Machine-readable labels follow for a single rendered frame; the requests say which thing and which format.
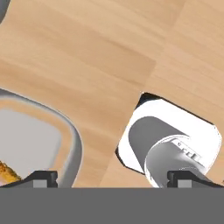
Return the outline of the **grey rounded container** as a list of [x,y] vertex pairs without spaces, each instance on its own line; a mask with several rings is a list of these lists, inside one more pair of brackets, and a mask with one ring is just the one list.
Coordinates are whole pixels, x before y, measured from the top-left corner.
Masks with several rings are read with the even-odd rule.
[[3,22],[11,0],[0,0],[0,24]]

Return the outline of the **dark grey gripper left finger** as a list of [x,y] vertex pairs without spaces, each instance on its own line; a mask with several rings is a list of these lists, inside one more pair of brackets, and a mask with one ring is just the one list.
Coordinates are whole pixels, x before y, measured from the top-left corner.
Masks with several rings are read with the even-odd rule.
[[2,188],[57,188],[58,173],[56,171],[34,171],[23,180],[2,185]]

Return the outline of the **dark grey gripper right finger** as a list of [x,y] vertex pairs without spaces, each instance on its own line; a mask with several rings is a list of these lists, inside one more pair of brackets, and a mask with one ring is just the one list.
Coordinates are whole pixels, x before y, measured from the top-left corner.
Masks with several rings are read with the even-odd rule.
[[167,186],[171,188],[223,188],[223,185],[218,185],[205,177],[199,178],[191,171],[168,171]]

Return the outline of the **clear grey food container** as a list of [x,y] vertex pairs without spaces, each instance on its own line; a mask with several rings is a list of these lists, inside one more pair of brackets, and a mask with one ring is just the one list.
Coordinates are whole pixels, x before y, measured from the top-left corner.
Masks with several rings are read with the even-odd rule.
[[70,188],[81,158],[81,136],[65,115],[0,88],[0,161],[21,180],[35,171],[56,171],[58,188]]

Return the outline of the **orange yellow food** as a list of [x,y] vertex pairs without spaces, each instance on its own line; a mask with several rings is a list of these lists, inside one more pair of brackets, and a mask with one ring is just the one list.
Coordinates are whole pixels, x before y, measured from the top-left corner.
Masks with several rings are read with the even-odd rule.
[[0,186],[13,183],[22,178],[12,170],[6,163],[0,161]]

